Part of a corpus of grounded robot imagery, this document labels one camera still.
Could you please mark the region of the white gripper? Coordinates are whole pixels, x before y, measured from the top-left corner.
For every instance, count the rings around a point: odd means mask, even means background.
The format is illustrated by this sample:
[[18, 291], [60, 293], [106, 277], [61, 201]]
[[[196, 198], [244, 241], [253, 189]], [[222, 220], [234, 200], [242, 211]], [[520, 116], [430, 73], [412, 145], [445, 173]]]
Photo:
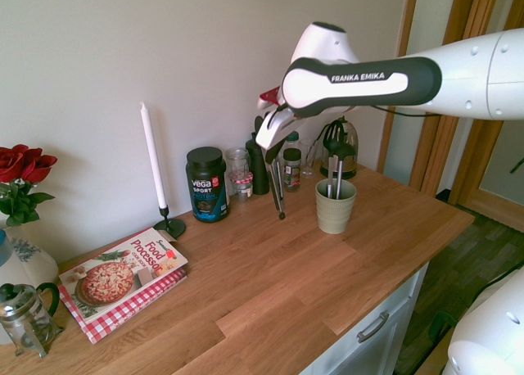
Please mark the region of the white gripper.
[[297, 130], [304, 121], [287, 105], [279, 106], [265, 116], [255, 140], [262, 149], [267, 150], [264, 157], [266, 163], [274, 161], [285, 143], [284, 139]]

